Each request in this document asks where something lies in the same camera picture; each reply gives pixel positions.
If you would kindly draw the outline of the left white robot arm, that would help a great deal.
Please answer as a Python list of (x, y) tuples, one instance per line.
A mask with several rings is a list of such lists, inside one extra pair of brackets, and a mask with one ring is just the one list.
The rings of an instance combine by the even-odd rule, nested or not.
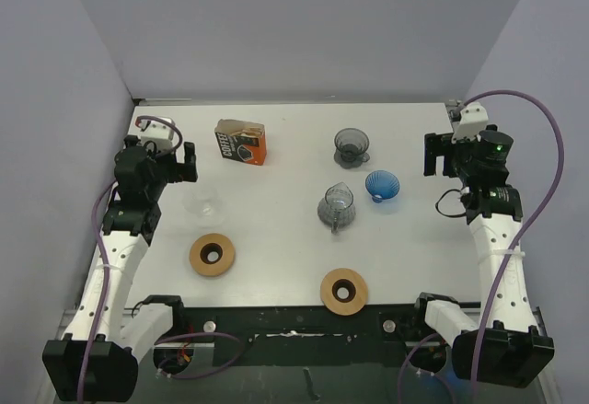
[(126, 402), (139, 364), (162, 336), (179, 339), (188, 322), (177, 295), (153, 295), (146, 309), (123, 320), (134, 275), (152, 244), (168, 184), (197, 179), (195, 147), (182, 143), (184, 160), (169, 141), (129, 135), (114, 158), (105, 190), (107, 211), (94, 218), (99, 262), (62, 337), (46, 342), (42, 361), (57, 397), (78, 403)]

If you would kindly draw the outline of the orange coffee filter box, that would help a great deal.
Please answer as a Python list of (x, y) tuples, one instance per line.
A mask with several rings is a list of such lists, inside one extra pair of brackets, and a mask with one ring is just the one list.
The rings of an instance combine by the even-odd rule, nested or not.
[(221, 119), (214, 134), (223, 158), (255, 166), (264, 164), (267, 145), (263, 124)]

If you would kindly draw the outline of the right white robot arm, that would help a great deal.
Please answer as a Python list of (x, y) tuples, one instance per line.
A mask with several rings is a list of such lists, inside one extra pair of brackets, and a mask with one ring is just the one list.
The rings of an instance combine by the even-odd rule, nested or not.
[(524, 215), (520, 194), (508, 184), (507, 156), (513, 138), (489, 127), (471, 138), (428, 133), (424, 173), (444, 160), (443, 173), (462, 182), (460, 201), (477, 251), (480, 319), (474, 321), (456, 299), (422, 293), (410, 315), (412, 332), (423, 339), (436, 332), (450, 345), (460, 379), (527, 387), (552, 360), (552, 338), (540, 333), (529, 304), (517, 234)]

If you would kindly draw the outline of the grey glass carafe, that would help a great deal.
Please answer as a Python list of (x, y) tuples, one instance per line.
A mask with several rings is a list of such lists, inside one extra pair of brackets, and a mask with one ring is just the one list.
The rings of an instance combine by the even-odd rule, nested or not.
[(356, 208), (348, 185), (339, 182), (328, 188), (318, 203), (317, 214), (319, 220), (330, 227), (333, 235), (349, 226), (355, 220)]

